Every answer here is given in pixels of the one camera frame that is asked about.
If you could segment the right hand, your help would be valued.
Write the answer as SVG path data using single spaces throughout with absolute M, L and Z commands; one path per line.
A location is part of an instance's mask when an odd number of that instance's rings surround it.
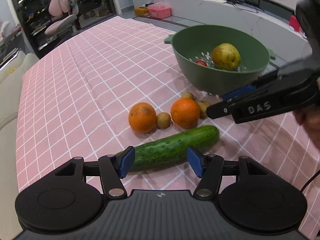
M 312 105 L 306 108 L 293 111 L 293 115 L 299 126 L 303 126 L 310 140 L 320 148 L 320 109 L 319 105 Z

